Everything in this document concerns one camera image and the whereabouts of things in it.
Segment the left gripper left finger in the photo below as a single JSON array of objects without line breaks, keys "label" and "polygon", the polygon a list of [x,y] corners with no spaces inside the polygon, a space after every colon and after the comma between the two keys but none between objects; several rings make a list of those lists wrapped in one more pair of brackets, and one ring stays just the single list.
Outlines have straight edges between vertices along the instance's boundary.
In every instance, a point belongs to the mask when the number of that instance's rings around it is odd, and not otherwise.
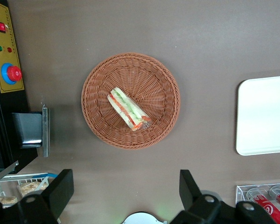
[{"label": "left gripper left finger", "polygon": [[0,203],[0,224],[57,224],[73,194],[73,170],[64,169],[45,190],[28,193],[9,208]]}]

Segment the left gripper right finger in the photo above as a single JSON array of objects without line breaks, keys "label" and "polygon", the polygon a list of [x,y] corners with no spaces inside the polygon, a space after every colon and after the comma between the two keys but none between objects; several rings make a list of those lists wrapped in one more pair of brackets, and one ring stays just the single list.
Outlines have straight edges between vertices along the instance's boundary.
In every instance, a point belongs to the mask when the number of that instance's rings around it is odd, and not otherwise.
[{"label": "left gripper right finger", "polygon": [[211,194],[202,194],[189,170],[180,170],[179,195],[184,207],[173,224],[274,224],[258,204],[238,202],[227,205]]}]

